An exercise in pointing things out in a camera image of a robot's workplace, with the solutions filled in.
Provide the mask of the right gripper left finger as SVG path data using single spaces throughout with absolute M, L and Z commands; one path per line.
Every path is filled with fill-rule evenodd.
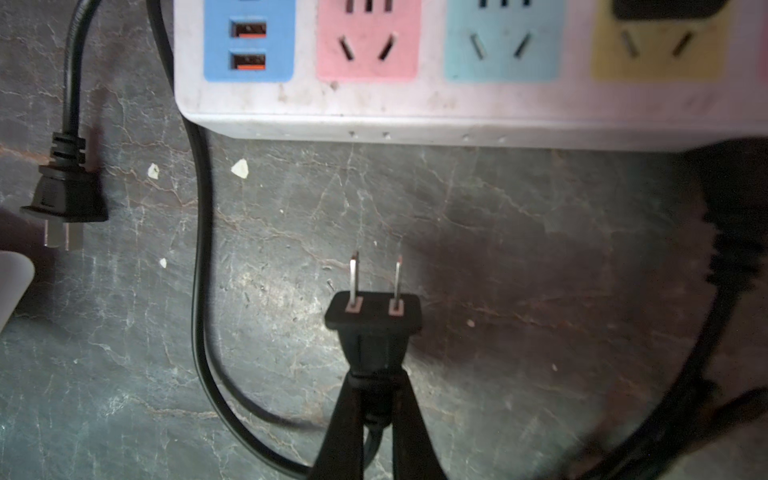
M 309 480 L 364 478 L 363 401 L 353 379 L 351 373 L 344 379 Z

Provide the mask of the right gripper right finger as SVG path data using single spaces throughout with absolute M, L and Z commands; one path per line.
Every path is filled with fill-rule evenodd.
M 446 480 L 435 454 L 408 374 L 395 377 L 392 404 L 393 478 Z

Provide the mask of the white hair dryer front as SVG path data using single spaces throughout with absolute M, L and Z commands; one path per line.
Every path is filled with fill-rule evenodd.
M 3 330 L 35 276 L 35 266 L 18 252 L 2 251 L 0 268 L 0 329 Z

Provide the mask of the white power strip coloured sockets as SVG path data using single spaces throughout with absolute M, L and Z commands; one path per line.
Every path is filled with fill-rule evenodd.
M 177 1 L 175 100 L 237 139 L 683 151 L 767 132 L 763 1 Z

